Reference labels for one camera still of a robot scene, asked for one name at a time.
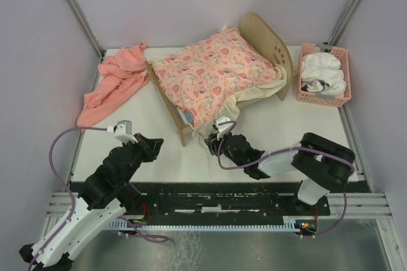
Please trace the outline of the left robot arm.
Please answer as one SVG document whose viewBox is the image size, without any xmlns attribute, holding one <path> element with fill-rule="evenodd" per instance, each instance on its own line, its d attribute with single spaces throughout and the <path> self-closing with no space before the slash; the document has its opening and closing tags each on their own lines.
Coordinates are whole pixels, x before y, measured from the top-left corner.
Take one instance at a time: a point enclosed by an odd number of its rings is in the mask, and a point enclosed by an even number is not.
<svg viewBox="0 0 407 271">
<path fill-rule="evenodd" d="M 113 148 L 90 175 L 68 211 L 48 234 L 19 250 L 29 270 L 70 270 L 82 250 L 113 220 L 141 206 L 130 180 L 142 163 L 157 159 L 164 140 L 131 135 Z"/>
</svg>

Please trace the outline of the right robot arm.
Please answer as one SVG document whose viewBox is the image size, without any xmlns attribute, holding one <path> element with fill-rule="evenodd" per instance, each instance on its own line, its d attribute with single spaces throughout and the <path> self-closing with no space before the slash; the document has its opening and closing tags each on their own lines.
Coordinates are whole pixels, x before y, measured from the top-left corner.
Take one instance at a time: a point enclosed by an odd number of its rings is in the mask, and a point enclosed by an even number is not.
<svg viewBox="0 0 407 271">
<path fill-rule="evenodd" d="M 301 172 L 305 179 L 291 200 L 298 214 L 307 214 L 328 193 L 345 191 L 355 171 L 352 150 L 311 132 L 304 134 L 298 144 L 277 151 L 255 149 L 244 135 L 211 134 L 204 142 L 211 155 L 217 157 L 220 168 L 242 169 L 256 180 Z"/>
</svg>

